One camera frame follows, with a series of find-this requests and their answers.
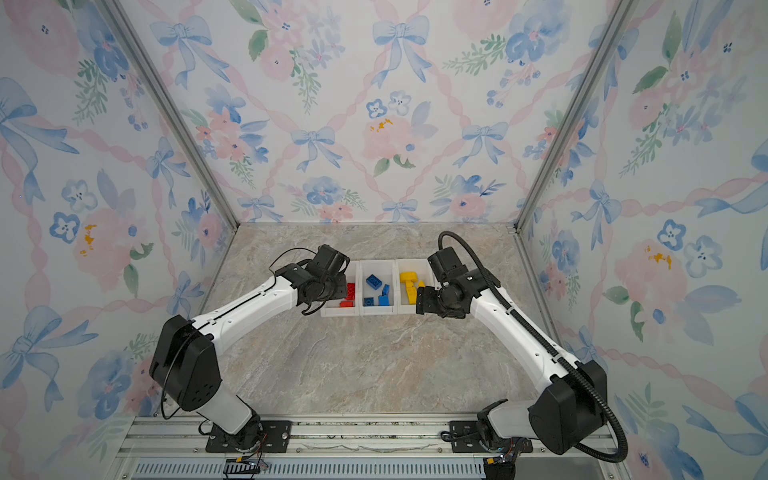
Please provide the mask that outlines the yellow lego brick top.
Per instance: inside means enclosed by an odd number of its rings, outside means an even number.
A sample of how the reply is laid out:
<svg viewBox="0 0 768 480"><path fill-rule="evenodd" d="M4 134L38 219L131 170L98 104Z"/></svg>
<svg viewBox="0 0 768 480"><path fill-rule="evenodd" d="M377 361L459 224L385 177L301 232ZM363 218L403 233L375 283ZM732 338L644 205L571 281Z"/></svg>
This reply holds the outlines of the yellow lego brick top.
<svg viewBox="0 0 768 480"><path fill-rule="evenodd" d="M399 274L399 279L401 283L416 284L419 281L417 273L412 271L401 272Z"/></svg>

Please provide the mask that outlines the yellow rounded lego brick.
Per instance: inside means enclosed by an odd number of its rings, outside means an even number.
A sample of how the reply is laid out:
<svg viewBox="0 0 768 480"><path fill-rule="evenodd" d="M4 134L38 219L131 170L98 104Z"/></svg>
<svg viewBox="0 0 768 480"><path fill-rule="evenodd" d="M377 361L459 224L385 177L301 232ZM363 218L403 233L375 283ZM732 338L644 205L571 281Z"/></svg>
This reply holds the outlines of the yellow rounded lego brick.
<svg viewBox="0 0 768 480"><path fill-rule="evenodd" d="M406 283L406 295L409 305L415 305L418 298L418 286L412 283Z"/></svg>

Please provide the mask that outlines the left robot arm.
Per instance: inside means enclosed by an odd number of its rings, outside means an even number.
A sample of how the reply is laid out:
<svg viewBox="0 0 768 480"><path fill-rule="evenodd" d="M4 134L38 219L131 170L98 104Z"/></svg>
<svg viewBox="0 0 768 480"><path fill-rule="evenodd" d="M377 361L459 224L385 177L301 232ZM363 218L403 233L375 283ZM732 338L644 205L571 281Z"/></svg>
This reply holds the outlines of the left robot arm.
<svg viewBox="0 0 768 480"><path fill-rule="evenodd" d="M315 313L331 300L348 294L348 256L324 244L312 257L277 268L251 292L208 313L187 319L179 314L162 327L149 373L161 387L161 397L171 398L184 412L210 421L229 437L251 449L263 436L260 416L222 379L219 359L242 337L266 321L303 307Z"/></svg>

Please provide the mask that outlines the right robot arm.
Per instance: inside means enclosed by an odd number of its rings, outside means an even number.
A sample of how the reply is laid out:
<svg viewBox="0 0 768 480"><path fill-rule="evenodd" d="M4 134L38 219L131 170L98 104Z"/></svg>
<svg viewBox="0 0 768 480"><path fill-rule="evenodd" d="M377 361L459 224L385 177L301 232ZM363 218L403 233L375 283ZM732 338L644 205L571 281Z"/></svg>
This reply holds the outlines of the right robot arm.
<svg viewBox="0 0 768 480"><path fill-rule="evenodd" d="M471 316L485 325L512 353L530 378L538 397L527 407L525 429L503 401L478 415L488 438L531 436L551 452L584 452L584 440L609 424L607 374L595 361L579 360L533 323L487 269L470 270L451 247L427 262L436 287L418 289L416 312L442 318Z"/></svg>

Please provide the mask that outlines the left white bin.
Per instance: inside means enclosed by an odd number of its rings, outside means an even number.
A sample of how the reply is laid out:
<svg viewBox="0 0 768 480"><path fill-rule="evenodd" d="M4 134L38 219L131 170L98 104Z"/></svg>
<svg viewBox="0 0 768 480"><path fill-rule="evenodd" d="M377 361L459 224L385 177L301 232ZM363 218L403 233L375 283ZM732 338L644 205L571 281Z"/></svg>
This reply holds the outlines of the left white bin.
<svg viewBox="0 0 768 480"><path fill-rule="evenodd" d="M361 302L357 295L359 284L357 269L358 262L351 261L348 266L343 268L342 272L335 276L335 290L332 298L320 310L322 317L356 317L359 315ZM350 282L356 284L356 296L353 300L355 306L353 308L340 308L340 302L346 300L347 284Z"/></svg>

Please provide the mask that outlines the white bin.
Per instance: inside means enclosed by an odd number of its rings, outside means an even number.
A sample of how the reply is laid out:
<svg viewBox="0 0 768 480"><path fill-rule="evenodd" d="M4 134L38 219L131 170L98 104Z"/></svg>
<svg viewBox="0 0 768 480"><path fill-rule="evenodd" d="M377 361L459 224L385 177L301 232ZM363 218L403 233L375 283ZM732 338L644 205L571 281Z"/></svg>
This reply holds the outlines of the white bin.
<svg viewBox="0 0 768 480"><path fill-rule="evenodd" d="M425 259L395 261L395 310L398 314L415 314L418 289L436 287L437 282Z"/></svg>
<svg viewBox="0 0 768 480"><path fill-rule="evenodd" d="M356 317L359 315L361 302L357 295L359 284L357 269L358 262L351 261L348 266L343 268L342 272L335 276L335 290L332 298L320 310L322 317ZM355 306L353 308L340 308L340 302L346 300L347 284L350 282L356 284L356 296L353 300Z"/></svg>
<svg viewBox="0 0 768 480"><path fill-rule="evenodd" d="M356 300L362 316L388 316L396 311L393 260L362 260L357 267Z"/></svg>

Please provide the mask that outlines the right white bin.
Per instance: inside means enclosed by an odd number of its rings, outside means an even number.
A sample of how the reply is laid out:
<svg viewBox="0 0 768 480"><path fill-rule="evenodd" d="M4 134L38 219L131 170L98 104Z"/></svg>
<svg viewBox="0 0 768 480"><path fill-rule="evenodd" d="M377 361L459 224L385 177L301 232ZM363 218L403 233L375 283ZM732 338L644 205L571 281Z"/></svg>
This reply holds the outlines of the right white bin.
<svg viewBox="0 0 768 480"><path fill-rule="evenodd" d="M418 289L436 287L437 282L425 259L395 261L395 310L398 314L415 314Z"/></svg>

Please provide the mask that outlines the middle white bin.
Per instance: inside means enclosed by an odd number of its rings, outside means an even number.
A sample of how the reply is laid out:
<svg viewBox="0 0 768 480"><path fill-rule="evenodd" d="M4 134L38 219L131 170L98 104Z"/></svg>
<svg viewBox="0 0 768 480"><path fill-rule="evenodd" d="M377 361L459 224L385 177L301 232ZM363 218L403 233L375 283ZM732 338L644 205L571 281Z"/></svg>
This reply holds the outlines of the middle white bin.
<svg viewBox="0 0 768 480"><path fill-rule="evenodd" d="M357 267L356 300L362 316L388 316L396 311L393 260L362 260Z"/></svg>

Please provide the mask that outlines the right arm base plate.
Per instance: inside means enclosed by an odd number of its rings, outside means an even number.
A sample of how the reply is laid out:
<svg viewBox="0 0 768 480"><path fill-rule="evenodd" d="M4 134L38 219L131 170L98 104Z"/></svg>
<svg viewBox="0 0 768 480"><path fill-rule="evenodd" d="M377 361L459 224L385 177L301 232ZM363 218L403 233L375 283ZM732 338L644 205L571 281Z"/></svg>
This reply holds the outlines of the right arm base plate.
<svg viewBox="0 0 768 480"><path fill-rule="evenodd" d="M454 453L505 456L533 452L533 444L529 438L502 438L492 430L489 424L479 420L450 421L448 429L440 433L440 438L450 444Z"/></svg>

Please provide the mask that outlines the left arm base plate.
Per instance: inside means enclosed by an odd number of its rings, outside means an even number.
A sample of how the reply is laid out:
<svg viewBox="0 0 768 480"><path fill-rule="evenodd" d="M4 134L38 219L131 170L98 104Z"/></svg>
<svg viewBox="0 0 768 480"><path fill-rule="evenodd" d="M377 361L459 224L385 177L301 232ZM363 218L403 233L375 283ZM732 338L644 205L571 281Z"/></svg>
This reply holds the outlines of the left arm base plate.
<svg viewBox="0 0 768 480"><path fill-rule="evenodd" d="M289 420L249 422L236 433L226 433L213 424L207 434L207 453L286 453L293 423Z"/></svg>

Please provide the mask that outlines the aluminium rail frame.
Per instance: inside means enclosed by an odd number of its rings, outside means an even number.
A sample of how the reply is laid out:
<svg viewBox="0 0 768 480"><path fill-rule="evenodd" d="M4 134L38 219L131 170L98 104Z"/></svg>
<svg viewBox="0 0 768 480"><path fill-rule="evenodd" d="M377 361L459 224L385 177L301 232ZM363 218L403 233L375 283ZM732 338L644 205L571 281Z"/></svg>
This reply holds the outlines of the aluminium rail frame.
<svg viewBox="0 0 768 480"><path fill-rule="evenodd" d="M133 421L108 479L626 479L621 464L571 450L557 455L532 440L514 462L461 450L441 439L448 414L278 415L246 460L223 445L209 422L191 414Z"/></svg>

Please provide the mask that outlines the right corner aluminium post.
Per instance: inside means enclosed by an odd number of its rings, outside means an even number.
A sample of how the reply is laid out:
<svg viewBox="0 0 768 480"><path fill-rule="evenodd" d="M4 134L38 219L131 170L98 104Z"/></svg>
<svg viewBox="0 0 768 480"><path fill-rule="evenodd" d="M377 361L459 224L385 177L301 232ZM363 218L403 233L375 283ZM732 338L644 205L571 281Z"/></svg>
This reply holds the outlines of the right corner aluminium post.
<svg viewBox="0 0 768 480"><path fill-rule="evenodd" d="M620 0L614 2L614 8L605 27L598 37L597 47L594 49L581 81L573 91L573 97L564 113L564 119L560 129L553 139L547 155L543 159L541 168L537 173L532 188L526 197L524 207L521 209L514 223L515 233L524 233L528 225L533 221L536 205L546 190L549 179L557 167L560 156L565 151L567 142L576 131L581 116L591 101L597 81L606 69L609 57L613 54L620 37L627 29L627 23L637 6L636 1Z"/></svg>

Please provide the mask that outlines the corner aluminium post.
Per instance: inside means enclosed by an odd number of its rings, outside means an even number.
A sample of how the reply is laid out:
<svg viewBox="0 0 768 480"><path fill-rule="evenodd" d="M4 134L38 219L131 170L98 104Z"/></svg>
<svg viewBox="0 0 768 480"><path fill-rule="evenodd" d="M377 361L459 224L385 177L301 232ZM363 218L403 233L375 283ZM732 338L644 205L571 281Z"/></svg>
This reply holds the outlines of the corner aluminium post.
<svg viewBox="0 0 768 480"><path fill-rule="evenodd" d="M216 182L213 171L200 154L176 102L164 85L159 71L131 24L127 13L119 1L96 1L96 6L113 30L121 46L125 48L128 58L137 67L142 80L147 83L150 95L160 110L162 118L187 155L203 186L208 190L213 203L222 213L227 225L233 230L237 230L239 221L235 218L233 209Z"/></svg>
<svg viewBox="0 0 768 480"><path fill-rule="evenodd" d="M567 142L576 131L581 116L591 101L597 81L606 69L609 57L613 54L620 37L627 29L627 23L637 6L636 1L620 0L614 2L614 8L605 27L598 37L597 47L594 49L581 81L573 91L573 97L564 113L564 119L560 129L553 139L547 155L543 159L541 168L537 173L532 188L526 197L524 207L521 209L514 223L515 233L524 233L528 225L533 221L536 205L546 190L549 179L557 167L560 156L565 151Z"/></svg>

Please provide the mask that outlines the left corner aluminium post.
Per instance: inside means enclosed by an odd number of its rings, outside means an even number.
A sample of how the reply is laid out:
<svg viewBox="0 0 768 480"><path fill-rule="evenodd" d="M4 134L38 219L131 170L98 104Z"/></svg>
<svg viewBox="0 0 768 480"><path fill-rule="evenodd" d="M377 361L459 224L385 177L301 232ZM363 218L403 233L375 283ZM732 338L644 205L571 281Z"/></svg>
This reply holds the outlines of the left corner aluminium post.
<svg viewBox="0 0 768 480"><path fill-rule="evenodd" d="M142 80L147 83L150 95L160 110L162 118L187 155L203 186L208 190L213 203L222 213L227 225L233 230L237 230L239 221L235 218L233 209L216 182L213 171L200 154L176 102L164 85L159 71L131 24L127 13L119 1L96 1L96 6L113 30L121 46L125 48L128 58L137 67Z"/></svg>

